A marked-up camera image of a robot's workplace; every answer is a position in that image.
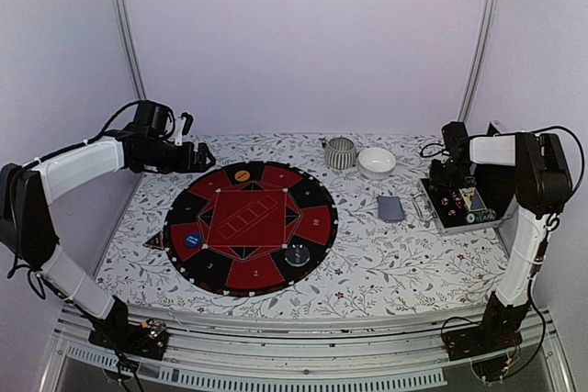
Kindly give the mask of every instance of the white wall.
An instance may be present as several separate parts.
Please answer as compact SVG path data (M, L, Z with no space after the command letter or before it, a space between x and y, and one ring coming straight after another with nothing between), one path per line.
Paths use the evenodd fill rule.
M0 165L94 135L133 97L111 0L0 0ZM51 208L63 247L86 269L135 179L98 179ZM29 392L61 302L35 297L25 272L5 280L11 263L0 246L0 390Z
M588 151L588 0L499 0L487 55L471 133L485 130L489 119L508 129L561 124ZM575 179L577 151L565 134L561 139ZM587 207L584 182L553 234L536 290L549 306L578 390L588 385Z
M438 133L483 0L128 0L147 96L196 133Z

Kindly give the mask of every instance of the gray cup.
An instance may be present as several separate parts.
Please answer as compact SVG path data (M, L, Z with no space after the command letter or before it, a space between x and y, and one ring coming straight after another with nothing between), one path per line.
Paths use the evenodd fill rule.
M357 149L351 140L343 137L330 140L322 138L321 144L324 148L324 160L329 167L343 170L356 165Z

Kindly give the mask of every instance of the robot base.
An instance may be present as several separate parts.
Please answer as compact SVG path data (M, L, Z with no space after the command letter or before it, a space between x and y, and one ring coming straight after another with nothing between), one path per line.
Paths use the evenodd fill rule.
M464 358L477 357L485 353L506 350L520 345L523 342L521 333L518 330L511 332L503 340L493 342L490 346L482 347L479 344L480 340L481 328L479 326L452 330L443 334L443 342L445 343L449 360L452 362Z
M165 349L167 348L167 341L169 340L169 334L167 331L163 331L157 337L152 338L149 336L149 332L146 331L142 338L137 339L134 345L128 348L119 348L128 355L137 355L139 357L151 358L153 360L163 360ZM88 341L96 346L100 346L106 349L114 350L112 344L104 338L104 335L100 332L92 330Z

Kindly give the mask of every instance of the orange token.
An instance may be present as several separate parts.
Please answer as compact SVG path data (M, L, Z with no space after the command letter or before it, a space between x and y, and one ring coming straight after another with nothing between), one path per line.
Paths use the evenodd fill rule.
M240 183L247 181L249 178L251 178L251 174L246 170L240 170L235 174L235 179Z

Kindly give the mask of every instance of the backdrop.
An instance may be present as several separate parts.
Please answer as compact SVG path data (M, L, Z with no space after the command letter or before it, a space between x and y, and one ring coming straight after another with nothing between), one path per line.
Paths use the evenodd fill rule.
M152 100L195 131L439 133L483 0L128 0Z

